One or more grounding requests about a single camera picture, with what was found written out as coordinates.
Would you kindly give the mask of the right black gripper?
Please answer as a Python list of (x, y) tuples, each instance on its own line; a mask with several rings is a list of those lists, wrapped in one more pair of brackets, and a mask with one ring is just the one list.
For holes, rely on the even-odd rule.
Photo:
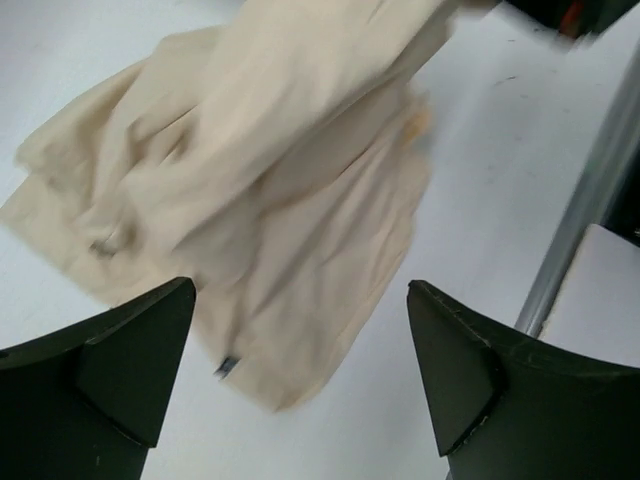
[(599, 36), (625, 15), (625, 0), (506, 0), (505, 3), (567, 38)]

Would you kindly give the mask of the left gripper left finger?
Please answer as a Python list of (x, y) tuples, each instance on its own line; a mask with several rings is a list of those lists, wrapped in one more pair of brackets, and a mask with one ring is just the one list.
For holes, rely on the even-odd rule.
[(138, 479), (190, 330), (191, 279), (1, 352), (4, 479)]

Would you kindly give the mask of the beige trousers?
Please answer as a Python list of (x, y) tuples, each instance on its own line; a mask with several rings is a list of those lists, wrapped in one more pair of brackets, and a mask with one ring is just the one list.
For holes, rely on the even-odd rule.
[(247, 1), (170, 35), (19, 146), (3, 223), (98, 300), (192, 278), (221, 377), (282, 411), (340, 366), (410, 247), (411, 87), (488, 1)]

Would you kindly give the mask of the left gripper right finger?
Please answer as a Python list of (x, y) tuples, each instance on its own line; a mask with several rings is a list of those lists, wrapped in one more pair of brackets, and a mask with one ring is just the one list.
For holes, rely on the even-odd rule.
[(549, 345), (423, 280), (411, 334), (439, 454), (455, 479), (635, 479), (639, 372)]

